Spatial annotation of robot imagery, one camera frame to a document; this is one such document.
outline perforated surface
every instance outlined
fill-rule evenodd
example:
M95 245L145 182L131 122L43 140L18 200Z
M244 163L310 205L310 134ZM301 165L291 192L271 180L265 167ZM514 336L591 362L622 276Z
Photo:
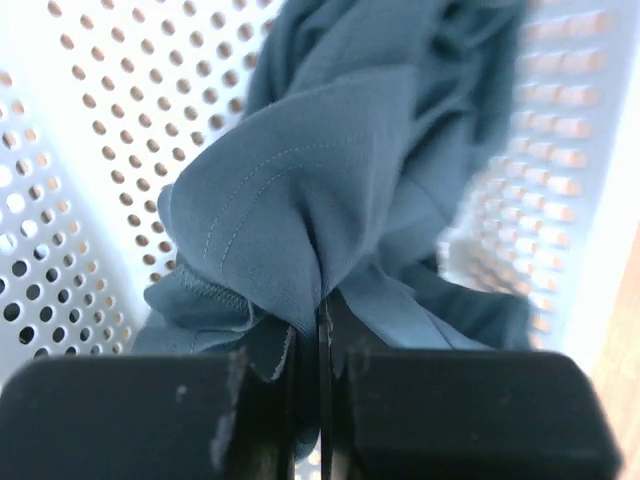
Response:
M621 107L632 98L636 8L533 5L509 146L477 178L450 246L452 277L528 296L534 345L568 352L586 370L638 218L628 180L637 162L616 150L629 141Z
M158 193L238 121L281 3L0 0L0 386L45 352L127 350L174 267ZM452 279L528 295L536 344L587 369L640 204L637 9L532 2L509 149L449 237Z
M20 77L2 68L0 383L30 358L120 353L132 335L100 241L33 108Z

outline blue cloth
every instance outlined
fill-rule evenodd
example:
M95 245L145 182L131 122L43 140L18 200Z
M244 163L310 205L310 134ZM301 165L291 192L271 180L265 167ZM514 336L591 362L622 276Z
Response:
M303 456L319 425L314 312L336 288L391 346L527 348L524 300L478 296L422 263L505 141L523 10L289 0L244 119L159 198L180 255L146 291L155 313L134 351L210 351L267 313L288 322Z

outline teal garment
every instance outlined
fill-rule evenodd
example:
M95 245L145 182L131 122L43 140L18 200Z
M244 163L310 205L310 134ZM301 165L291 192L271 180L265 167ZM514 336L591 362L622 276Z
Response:
M523 11L289 0L244 119L160 195L180 255L145 293L154 315L134 351L227 348L267 314L292 325L301 457L319 425L314 312L334 289L390 346L527 348L525 300L478 296L422 264L505 141Z

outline fabric fold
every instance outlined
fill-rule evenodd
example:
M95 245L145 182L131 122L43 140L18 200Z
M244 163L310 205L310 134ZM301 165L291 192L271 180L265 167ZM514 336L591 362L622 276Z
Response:
M525 348L525 300L492 297L474 313L485 304L473 292L419 269L504 143L523 9L522 0L286 2L245 117L161 194L179 266L147 290L162 319L136 351L175 351L163 331L204 335L188 347L196 353L241 343L268 315L287 322L302 350L301 457L319 426L315 311L334 289L392 346ZM441 305L451 299L460 307Z

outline basket hole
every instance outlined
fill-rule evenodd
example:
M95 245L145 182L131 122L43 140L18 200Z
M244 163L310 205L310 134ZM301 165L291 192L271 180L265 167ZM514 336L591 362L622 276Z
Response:
M47 179L47 188L49 188L49 190L51 190L52 192L55 192L60 188L60 180L56 177Z
M151 55L155 51L153 43L151 43L151 40L149 40L148 38L145 38L144 40L142 40L142 42L140 42L140 48L142 48L142 51L144 53L147 53L149 55Z
M253 27L248 23L243 23L238 28L238 38L242 41L250 40L253 37Z
M75 47L75 45L73 44L73 40L71 40L71 37L66 33L60 35L60 43L67 50L73 50L73 48Z
M99 62L104 60L104 53L98 47L91 49L91 56Z
M262 32L267 35L273 28L273 20L267 20L262 24Z
M222 81L227 87L235 87L238 84L238 75L233 70L225 72Z
M47 10L49 10L49 13L53 17L59 17L62 15L62 10L60 10L60 6L56 2L50 1L47 4Z
M196 7L190 0L187 0L182 4L182 10L188 17L193 17L196 14Z
M133 205L133 198L131 198L131 195L129 195L128 193L121 193L119 198L120 203L122 203L125 207L130 207L131 205Z
M56 280L58 280L59 276L60 274L58 273L58 269L56 268L50 268L49 270L47 270L47 273L45 273L45 278L49 283L54 283Z
M35 142L38 139L38 135L33 128L27 128L24 131L24 138L27 140L27 142Z
M38 261L42 261L49 256L49 247L46 245L38 245L33 249L33 258Z
M49 322L53 318L53 309L51 307L44 307L40 310L40 321L43 323Z
M20 225L20 234L24 238L31 238L38 233L38 225L33 220L25 220Z
M162 80L163 80L162 74L160 73L160 70L158 70L157 68L152 68L149 71L149 78L153 83L156 83L156 84L162 83Z
M226 60L227 58L231 57L232 52L233 47L228 42L222 42L220 45L218 45L218 48L216 48L216 53L222 60Z
M11 266L11 273L13 273L16 278L24 277L28 270L29 266L24 260L18 260Z
M209 119L209 125L213 130L220 130L224 127L224 118L222 115L212 115Z
M53 331L53 334L51 335L51 339L55 343L60 343L62 340L64 340L64 337L66 336L67 336L66 330L62 327L58 327Z
M82 318L82 314L77 308L74 308L69 312L69 321L71 323L78 323L80 321L80 318Z
M129 165L131 165L133 168L140 168L142 166L142 162L135 155L130 155L129 156Z
M80 17L80 25L82 25L87 30L93 30L93 21L86 15L82 15Z
M139 247L146 247L147 245L149 245L149 239L144 235L138 235L136 236L136 243Z
M127 130L122 130L120 132L120 140L122 140L123 143L130 145L133 143L133 136Z
M33 354L33 358L34 359L38 359L38 358L44 358L49 356L49 350L47 350L46 348L39 348L38 350L36 350L36 353Z
M136 181L136 186L138 187L138 189L140 189L143 192L148 192L149 189L151 188L151 185L149 185L149 182L147 182L144 178L139 178Z
M131 87L130 93L131 93L131 98L133 98L136 101L140 101L144 98L144 94L142 93L142 90L140 90L138 87Z
M202 98L205 103L210 105L216 103L218 101L218 92L216 92L213 88L207 88L204 92L202 92Z
M156 153L158 150L160 150L160 145L158 145L158 142L156 142L155 140L150 139L147 140L147 148L151 153Z
M123 58L120 61L120 66L127 73L132 73L135 70L135 66L133 65L133 62L128 58Z
M29 285L27 287L27 292L26 292L27 300L31 300L32 302L34 300L37 300L38 298L40 298L40 293L41 293L41 290L38 285L35 285L35 284Z
M71 68L71 74L76 77L78 80L84 80L87 78L87 75L84 73L84 70L80 68L78 65L74 65Z
M20 305L15 302L11 302L4 307L2 315L7 322L15 322L20 317L20 312Z
M29 345L33 341L35 336L36 331L33 329L33 327L24 327L18 334L18 338L20 339L20 343L22 345Z
M178 160L179 162L184 161L187 156L184 153L184 150L182 150L181 148L174 148L171 153L173 154L173 158L175 158L176 160Z
M233 113L242 113L244 109L244 105L242 104L242 100L239 98L234 98L229 102L229 110Z
M213 25L215 28L220 29L224 27L225 23L226 23L226 20L222 13L215 12L213 15L211 15L211 25Z
M98 135L104 135L105 133L107 133L107 128L104 126L102 122L99 122L98 120L93 122L92 127L93 127L93 131L96 132Z
M138 23L142 23L142 22L144 22L144 20L145 20L145 18L144 18L144 13L142 13L142 12L140 11L140 9L139 9L139 8L134 8L134 9L131 11L131 16L132 16L132 17L133 17L133 19L134 19L136 22L138 22Z
M193 107L186 107L184 109L184 116L187 120L195 120L198 118L198 111Z
M111 29L111 38L113 38L118 43L122 43L124 42L124 32L118 27L113 27Z
M69 301L69 297L69 290L67 290L66 288L63 288L58 292L58 302L63 305Z
M138 117L138 122L145 128L149 128L151 126L151 119L144 113L140 114L140 116Z
M62 257L62 264L65 267L71 267L76 261L76 257L74 257L72 254L67 254L64 257Z
M196 71L201 77L206 77L211 74L211 64L206 60L200 60L196 65Z
M162 22L161 28L165 35L173 35L176 33L176 27L171 20L165 20Z
M31 197L31 200L39 200L42 198L42 189L34 185L29 189L29 197Z
M44 168L49 165L49 157L47 157L44 153L39 153L36 156L36 163L38 164L38 166Z
M84 105L88 108L96 108L96 101L95 99L89 95L88 93L85 93L82 96L82 103L84 103Z
M151 230L153 230L156 233L164 233L164 227L158 221L155 221L151 224Z
M180 52L178 52L177 50L173 50L171 53L169 53L169 61L173 65L179 67L180 65L182 65L184 59L182 58L182 54Z
M186 78L181 78L176 82L176 88L180 93L186 94L191 91L191 84L189 83L189 80L187 80Z
M22 198L22 195L19 193L12 193L8 195L5 202L11 213L20 213L26 206L24 198Z
M124 175L119 170L113 170L111 172L111 180L115 183L124 183Z
M40 221L45 225L50 224L53 221L53 211L45 210L40 214Z
M122 118L124 117L124 110L120 105L114 103L113 105L111 105L111 114L116 118Z
M252 70L256 67L256 63L258 63L258 55L255 53L248 53L244 56L242 63L245 68Z
M204 135L201 132L193 132L191 134L191 141L199 147L204 144Z
M4 133L2 135L2 144L9 150L14 150L18 147L18 138L12 133Z
M200 48L202 45L204 45L204 37L202 36L202 33L198 31L193 32L189 36L189 41L191 42L191 45L196 48Z
M102 156L107 160L113 160L116 158L116 153L113 151L111 147L102 147Z
M160 177L164 177L168 173L167 168L161 163L156 163L153 170L156 172L156 175Z
M146 202L144 202L144 209L149 213L156 213L158 211L156 202L154 202L153 200L147 200Z
M176 135L178 135L178 127L176 127L173 123L167 123L164 126L164 130L170 137L175 137Z
M160 110L164 110L166 112L171 108L171 102L169 102L167 97L160 97L158 99L158 107L160 107Z
M140 217L138 217L137 215L129 215L127 217L127 221L129 222L129 225L131 225L132 227L139 227L140 224L142 223L140 221Z

